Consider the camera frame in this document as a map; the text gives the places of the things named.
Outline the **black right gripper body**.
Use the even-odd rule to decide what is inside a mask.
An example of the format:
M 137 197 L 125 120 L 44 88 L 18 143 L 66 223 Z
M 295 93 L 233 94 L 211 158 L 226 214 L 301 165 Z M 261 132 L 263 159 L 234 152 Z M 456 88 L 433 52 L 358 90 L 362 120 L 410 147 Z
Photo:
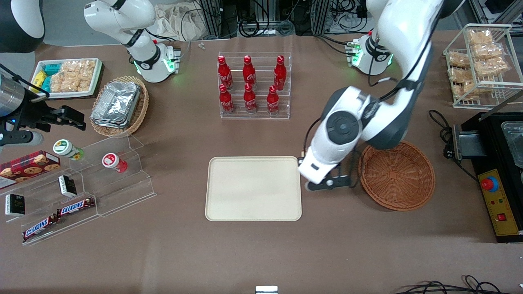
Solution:
M 12 112 L 12 125 L 14 130 L 22 128 L 36 128 L 50 132 L 50 125 L 63 125 L 60 118 L 54 113 L 55 109 L 47 106 L 46 102 L 32 102 L 37 98 L 33 92 L 25 92 L 20 106 Z

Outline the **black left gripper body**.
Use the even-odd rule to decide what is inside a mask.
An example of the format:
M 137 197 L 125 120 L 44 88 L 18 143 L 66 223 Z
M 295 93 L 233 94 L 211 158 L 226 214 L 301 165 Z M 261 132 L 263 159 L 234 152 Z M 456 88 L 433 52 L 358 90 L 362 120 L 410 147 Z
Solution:
M 342 173 L 342 164 L 338 163 L 336 167 L 329 171 L 325 178 L 319 183 L 306 182 L 306 190 L 309 192 L 321 190 L 333 190 L 336 188 L 347 187 L 353 188 L 353 180 L 348 174 Z

